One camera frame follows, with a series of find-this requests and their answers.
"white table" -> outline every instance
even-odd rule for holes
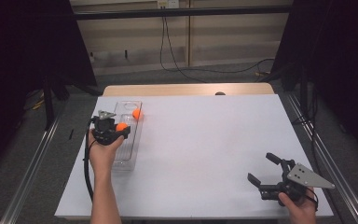
[[[122,217],[288,217],[276,201],[262,201],[246,179],[252,173],[262,184],[282,181],[281,166],[267,160],[267,152],[310,168],[278,95],[100,97],[94,115],[132,100],[143,102],[145,118],[135,169],[113,173]],[[84,141],[57,217],[90,218],[83,157]],[[315,192],[317,216],[332,216],[323,192]]]

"wall socket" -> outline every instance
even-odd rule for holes
[[[179,8],[179,0],[158,0],[157,8]]]

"transparent container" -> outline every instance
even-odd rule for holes
[[[136,119],[132,112],[140,109],[140,116]],[[142,102],[141,101],[120,101],[116,103],[115,123],[125,122],[131,126],[131,132],[123,144],[116,152],[113,163],[113,171],[131,171],[135,167],[138,154],[139,140],[143,123]]]

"orange ping pong ball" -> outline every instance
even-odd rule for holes
[[[123,131],[127,127],[128,125],[126,123],[121,122],[116,126],[116,132]]]
[[[132,111],[132,116],[135,118],[135,119],[139,119],[139,117],[141,116],[141,109],[139,108],[136,108]]]

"gray carpet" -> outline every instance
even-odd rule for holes
[[[261,71],[268,71],[272,62],[260,64]],[[238,71],[248,67],[249,64],[217,65],[203,67],[220,71]],[[202,79],[205,82],[255,82],[257,68],[253,68],[241,73],[211,73],[206,71],[184,71],[187,76]],[[132,74],[121,74],[112,76],[97,77],[98,90],[112,84],[158,84],[158,83],[199,83],[196,80],[184,77],[178,72],[167,72],[163,70],[139,72]],[[294,92],[284,92],[281,88],[280,80],[272,81],[276,93],[282,99],[290,120],[296,118],[292,107],[289,105],[287,95],[298,93],[298,87]],[[66,180],[71,173],[77,152],[80,148],[87,121],[95,106],[96,97],[90,96],[76,88],[68,87],[71,92],[70,99],[63,103],[54,100],[55,108],[64,104],[62,118],[58,124],[56,133],[49,145],[41,166],[37,173],[37,178],[22,206],[17,218],[17,223],[88,223],[87,221],[68,221],[54,216],[57,205],[62,196]],[[34,104],[36,98],[30,98],[26,107]],[[25,174],[29,163],[34,155],[39,141],[42,138],[46,124],[45,111],[42,106],[38,110],[28,110],[23,117],[23,122],[16,134],[13,136],[7,150],[0,158],[0,219],[7,209],[7,205],[14,195],[17,186],[20,184],[22,176]],[[358,145],[356,140],[348,133],[340,129],[340,122],[335,115],[324,104],[323,99],[319,98],[319,110],[317,114],[317,132],[322,137],[326,147],[334,157],[338,168],[345,176],[347,181],[358,196]],[[310,150],[310,140],[304,129],[300,125],[295,125],[296,134],[308,155],[312,167],[316,170],[316,163],[312,158]],[[320,159],[321,174],[329,179]],[[337,190],[330,190],[332,198],[326,193],[334,217],[320,218],[318,223],[355,223],[351,212],[342,200]],[[147,223],[184,223],[182,221],[147,221]],[[200,221],[187,221],[186,223],[199,223]],[[276,223],[275,220],[229,220],[227,223]],[[287,223],[287,220],[278,220],[279,223]]]

